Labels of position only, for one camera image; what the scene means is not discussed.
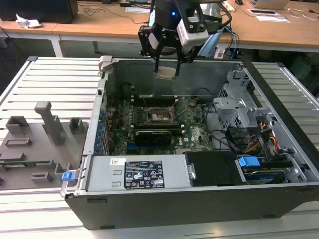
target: warning label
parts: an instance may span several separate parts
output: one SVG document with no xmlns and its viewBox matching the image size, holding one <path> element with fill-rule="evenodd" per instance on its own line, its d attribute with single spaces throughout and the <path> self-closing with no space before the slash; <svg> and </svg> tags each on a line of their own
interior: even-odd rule
<svg viewBox="0 0 319 239">
<path fill-rule="evenodd" d="M 125 162 L 124 187 L 126 189 L 164 188 L 161 161 Z"/>
</svg>

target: mouse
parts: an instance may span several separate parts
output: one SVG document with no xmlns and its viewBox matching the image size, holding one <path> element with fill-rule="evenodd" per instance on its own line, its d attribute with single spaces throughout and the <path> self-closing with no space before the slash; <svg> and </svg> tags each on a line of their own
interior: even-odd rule
<svg viewBox="0 0 319 239">
<path fill-rule="evenodd" d="M 235 3 L 237 3 L 238 5 L 242 5 L 243 4 L 243 0 L 235 0 Z"/>
</svg>

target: white paper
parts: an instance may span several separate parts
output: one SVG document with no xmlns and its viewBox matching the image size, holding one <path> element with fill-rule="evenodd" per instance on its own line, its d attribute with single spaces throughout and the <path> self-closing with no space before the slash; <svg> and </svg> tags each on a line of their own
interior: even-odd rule
<svg viewBox="0 0 319 239">
<path fill-rule="evenodd" d="M 223 6 L 227 9 L 227 11 L 235 11 L 232 5 L 229 4 L 228 1 L 223 1 Z"/>
<path fill-rule="evenodd" d="M 289 22 L 286 18 L 275 16 L 256 16 L 260 21 Z"/>
<path fill-rule="evenodd" d="M 137 13 L 150 13 L 149 9 L 141 8 L 141 7 L 135 7 L 135 6 L 129 6 L 125 8 L 126 12 L 137 12 Z"/>
<path fill-rule="evenodd" d="M 24 27 L 24 28 L 29 28 L 29 27 L 39 27 L 42 26 L 38 20 L 28 20 L 24 19 L 23 17 L 20 17 L 18 14 L 16 14 L 16 20 L 19 24 L 19 26 Z"/>
</svg>

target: desk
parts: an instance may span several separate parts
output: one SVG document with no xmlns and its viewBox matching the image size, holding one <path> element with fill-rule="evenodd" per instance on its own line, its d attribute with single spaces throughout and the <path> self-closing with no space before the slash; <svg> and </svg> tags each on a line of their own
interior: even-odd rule
<svg viewBox="0 0 319 239">
<path fill-rule="evenodd" d="M 244 0 L 242 6 L 237 5 L 235 0 L 229 0 L 229 2 L 234 8 L 238 7 L 231 14 L 233 31 L 240 37 L 240 48 L 319 52 L 319 21 L 297 19 L 292 17 L 286 9 L 278 12 L 284 14 L 291 23 L 259 21 L 243 12 L 252 15 L 247 11 L 248 8 L 251 8 L 248 0 Z M 80 4 L 89 5 L 90 3 L 80 2 Z M 116 14 L 132 17 L 135 22 L 148 20 L 146 13 L 127 13 L 125 8 L 119 5 L 104 6 Z M 318 19 L 316 14 L 308 13 L 308 10 L 319 12 L 319 4 L 291 1 L 288 7 L 305 10 L 307 16 Z M 15 22 L 4 21 L 1 26 L 10 37 L 50 40 L 55 55 L 58 57 L 63 57 L 61 40 L 93 41 L 95 51 L 98 51 L 97 42 L 140 42 L 137 32 L 142 24 L 134 24 L 130 18 L 120 17 L 107 10 L 88 16 L 83 8 L 79 6 L 79 14 L 72 24 L 43 23 L 43 27 L 40 28 L 24 29 Z M 6 37 L 6 35 L 0 32 L 0 37 Z M 230 40 L 229 34 L 224 33 L 221 36 L 219 48 L 225 49 Z"/>
<path fill-rule="evenodd" d="M 240 37 L 239 48 L 319 52 L 319 18 L 315 13 L 308 13 L 309 9 L 319 12 L 319 4 L 289 2 L 287 7 L 304 10 L 306 16 L 317 19 L 317 21 L 298 19 L 291 16 L 291 13 L 286 9 L 278 10 L 277 12 L 281 16 L 287 17 L 291 22 L 285 23 L 260 21 L 256 17 L 252 17 L 254 14 L 247 10 L 252 9 L 248 0 L 243 0 L 242 6 L 237 5 L 235 0 L 228 0 L 228 2 L 236 9 L 235 12 L 231 13 L 233 17 L 231 25 L 233 31 Z M 225 47 L 225 43 L 229 40 L 229 35 L 224 33 L 221 36 L 219 46 Z"/>
</svg>

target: laptop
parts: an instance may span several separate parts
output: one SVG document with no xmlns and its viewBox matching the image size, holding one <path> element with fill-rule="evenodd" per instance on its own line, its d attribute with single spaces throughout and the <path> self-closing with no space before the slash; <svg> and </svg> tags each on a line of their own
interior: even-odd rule
<svg viewBox="0 0 319 239">
<path fill-rule="evenodd" d="M 255 8 L 265 8 L 265 9 L 284 9 L 290 0 L 258 0 L 250 1 L 249 4 Z"/>
</svg>

